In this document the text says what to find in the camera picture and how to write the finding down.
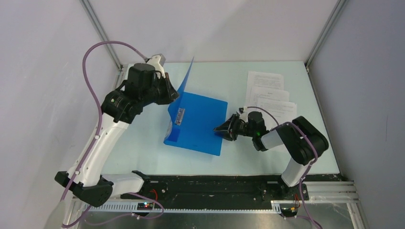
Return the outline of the blue plastic folder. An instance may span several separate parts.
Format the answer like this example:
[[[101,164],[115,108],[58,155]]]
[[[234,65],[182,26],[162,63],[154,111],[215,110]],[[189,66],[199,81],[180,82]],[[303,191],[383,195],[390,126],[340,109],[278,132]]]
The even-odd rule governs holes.
[[[225,122],[228,102],[185,91],[192,65],[177,89],[179,97],[168,106],[170,122],[163,142],[219,156],[222,138],[214,129]]]

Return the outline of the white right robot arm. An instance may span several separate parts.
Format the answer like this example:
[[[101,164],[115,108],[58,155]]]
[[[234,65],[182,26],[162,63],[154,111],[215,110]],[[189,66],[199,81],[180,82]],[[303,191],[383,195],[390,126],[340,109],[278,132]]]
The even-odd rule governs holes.
[[[302,116],[270,128],[265,123],[262,112],[245,112],[240,109],[214,128],[214,132],[227,141],[235,141],[240,135],[249,137],[256,151],[265,152],[284,146],[290,155],[290,161],[281,174],[277,187],[277,192],[283,199],[290,199],[296,194],[296,185],[329,148],[326,137]]]

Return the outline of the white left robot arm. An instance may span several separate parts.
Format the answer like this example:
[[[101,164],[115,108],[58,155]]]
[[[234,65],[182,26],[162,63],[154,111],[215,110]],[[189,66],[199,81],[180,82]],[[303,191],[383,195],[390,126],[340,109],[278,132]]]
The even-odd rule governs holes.
[[[167,105],[178,97],[160,63],[149,61],[131,66],[128,78],[108,93],[101,105],[102,120],[96,125],[95,137],[89,141],[90,149],[84,150],[68,171],[58,172],[55,181],[93,207],[126,193],[146,198],[151,191],[146,175],[139,171],[102,174],[102,168],[118,139],[145,106]]]

